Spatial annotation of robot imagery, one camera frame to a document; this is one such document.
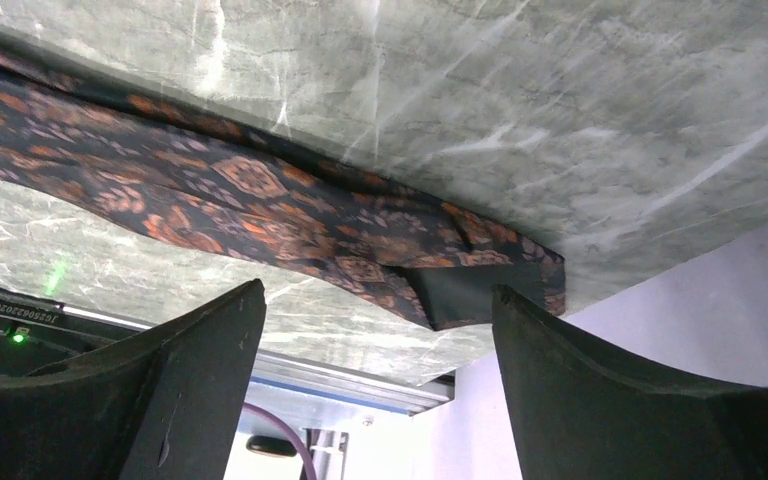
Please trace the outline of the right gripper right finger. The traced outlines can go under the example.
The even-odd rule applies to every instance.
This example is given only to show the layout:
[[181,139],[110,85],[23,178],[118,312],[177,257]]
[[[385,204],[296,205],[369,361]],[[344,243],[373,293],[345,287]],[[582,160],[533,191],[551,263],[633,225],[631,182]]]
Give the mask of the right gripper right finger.
[[768,387],[679,370],[494,290],[492,333],[526,479],[768,479]]

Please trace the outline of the dark orange patterned tie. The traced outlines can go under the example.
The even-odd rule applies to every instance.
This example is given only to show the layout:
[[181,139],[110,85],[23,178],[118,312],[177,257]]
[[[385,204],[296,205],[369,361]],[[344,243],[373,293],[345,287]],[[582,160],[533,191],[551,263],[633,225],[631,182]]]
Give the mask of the dark orange patterned tie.
[[434,331],[489,322],[497,285],[566,309],[563,257],[502,223],[3,43],[0,180],[170,245],[320,279]]

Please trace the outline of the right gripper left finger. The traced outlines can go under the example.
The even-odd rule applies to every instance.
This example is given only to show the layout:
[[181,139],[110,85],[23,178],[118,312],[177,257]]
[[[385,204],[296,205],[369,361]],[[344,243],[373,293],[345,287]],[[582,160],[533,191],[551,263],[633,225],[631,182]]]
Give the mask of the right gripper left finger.
[[0,479],[220,479],[263,331],[263,283],[0,375]]

